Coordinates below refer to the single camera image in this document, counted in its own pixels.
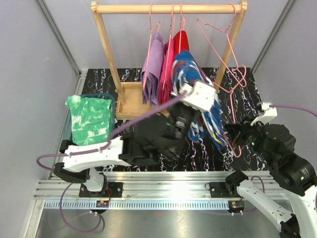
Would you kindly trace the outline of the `pink hanger with blue trousers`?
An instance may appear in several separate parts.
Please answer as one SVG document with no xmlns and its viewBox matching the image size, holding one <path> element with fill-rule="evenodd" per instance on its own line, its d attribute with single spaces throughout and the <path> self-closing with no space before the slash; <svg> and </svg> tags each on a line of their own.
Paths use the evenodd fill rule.
<svg viewBox="0 0 317 238">
<path fill-rule="evenodd" d="M 233 104 L 233 93 L 234 93 L 234 90 L 240 86 L 242 88 L 246 87 L 247 86 L 247 80 L 246 80 L 246 73 L 247 73 L 247 69 L 246 67 L 242 64 L 241 66 L 243 66 L 243 69 L 244 69 L 244 73 L 242 73 L 242 71 L 239 69 L 239 67 L 236 68 L 236 71 L 238 71 L 238 73 L 240 73 L 241 75 L 241 79 L 238 79 L 236 77 L 235 74 L 233 74 L 233 72 L 227 68 L 230 72 L 230 74 L 234 77 L 234 79 L 236 80 L 236 85 L 232 87 L 232 89 L 230 91 L 226 90 L 225 88 L 223 88 L 221 86 L 221 83 L 218 85 L 220 87 L 220 89 L 226 93 L 229 94 L 229 97 L 230 97 L 230 105 L 231 105 L 231 114 L 232 114 L 232 119 L 233 119 L 233 122 L 236 123 L 236 116 L 235 116 L 235 111 L 234 111 L 234 104 Z M 229 148 L 231 149 L 233 155 L 235 158 L 239 158 L 242 154 L 242 149 L 241 149 L 241 146 L 238 146 L 238 149 L 239 149 L 239 153 L 236 154 L 233 147 L 231 146 L 231 144 L 227 141 L 228 143 L 228 146 Z"/>
</svg>

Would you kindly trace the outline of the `blue patterned trousers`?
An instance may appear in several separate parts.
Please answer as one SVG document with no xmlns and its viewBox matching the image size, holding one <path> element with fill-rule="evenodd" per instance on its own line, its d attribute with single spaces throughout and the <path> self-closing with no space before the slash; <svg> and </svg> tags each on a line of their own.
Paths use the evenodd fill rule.
<svg viewBox="0 0 317 238">
<path fill-rule="evenodd" d="M 213 82 L 197 65 L 194 57 L 188 50 L 183 50 L 175 56 L 171 75 L 173 91 L 177 93 L 183 89 L 185 84 L 193 87 L 196 82 L 202 82 L 214 88 Z M 199 139 L 204 138 L 204 130 L 206 130 L 218 150 L 223 150 L 226 146 L 226 140 L 222 127 L 218 95 L 216 92 L 212 92 L 208 94 L 208 98 L 212 101 L 211 108 L 193 119 L 188 131 L 188 137 L 193 142 L 198 142 Z"/>
</svg>

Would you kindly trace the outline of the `pink wire hanger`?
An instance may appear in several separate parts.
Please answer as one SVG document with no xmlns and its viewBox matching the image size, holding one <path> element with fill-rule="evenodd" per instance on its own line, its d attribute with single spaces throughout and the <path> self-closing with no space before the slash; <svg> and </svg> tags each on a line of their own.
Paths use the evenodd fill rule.
<svg viewBox="0 0 317 238">
<path fill-rule="evenodd" d="M 239 4 L 229 3 L 225 7 L 230 10 L 230 14 L 229 19 L 224 23 L 207 22 L 202 18 L 196 20 L 197 27 L 211 47 L 216 61 L 219 63 L 214 80 L 217 87 L 221 86 L 227 70 L 233 76 L 233 69 L 246 68 L 245 65 L 238 61 L 234 46 L 246 15 L 248 3 L 246 1 L 241 1 Z"/>
</svg>

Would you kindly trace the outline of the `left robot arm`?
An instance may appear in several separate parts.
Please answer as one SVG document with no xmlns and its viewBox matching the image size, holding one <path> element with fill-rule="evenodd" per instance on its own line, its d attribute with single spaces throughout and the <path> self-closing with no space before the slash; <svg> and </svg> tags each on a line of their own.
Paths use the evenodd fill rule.
<svg viewBox="0 0 317 238">
<path fill-rule="evenodd" d="M 200 112 L 181 102 L 168 109 L 169 115 L 154 114 L 121 136 L 94 145 L 68 145 L 62 162 L 53 174 L 68 183 L 81 185 L 80 197 L 110 197 L 115 190 L 101 166 L 154 166 L 160 156 L 170 161 L 180 159 L 191 122 Z"/>
</svg>

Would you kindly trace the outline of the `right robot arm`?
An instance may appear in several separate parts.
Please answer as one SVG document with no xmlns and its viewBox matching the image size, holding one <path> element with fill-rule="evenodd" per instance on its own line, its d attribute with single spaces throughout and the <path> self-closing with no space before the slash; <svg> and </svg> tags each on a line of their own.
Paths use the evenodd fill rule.
<svg viewBox="0 0 317 238">
<path fill-rule="evenodd" d="M 248 121 L 225 126 L 236 145 L 249 146 L 261 158 L 273 180 L 284 190 L 292 210 L 260 191 L 242 171 L 225 179 L 229 193 L 248 200 L 269 219 L 282 238 L 317 236 L 317 174 L 311 163 L 294 152 L 296 139 L 281 124 Z"/>
</svg>

